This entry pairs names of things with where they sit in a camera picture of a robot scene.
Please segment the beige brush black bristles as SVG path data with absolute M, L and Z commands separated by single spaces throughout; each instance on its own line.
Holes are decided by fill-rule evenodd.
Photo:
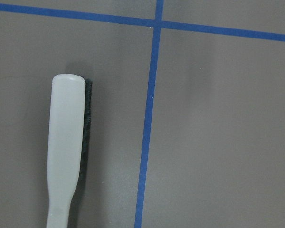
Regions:
M 91 95 L 89 79 L 59 74 L 52 80 L 47 150 L 48 228 L 68 226 L 82 157 L 88 150 Z

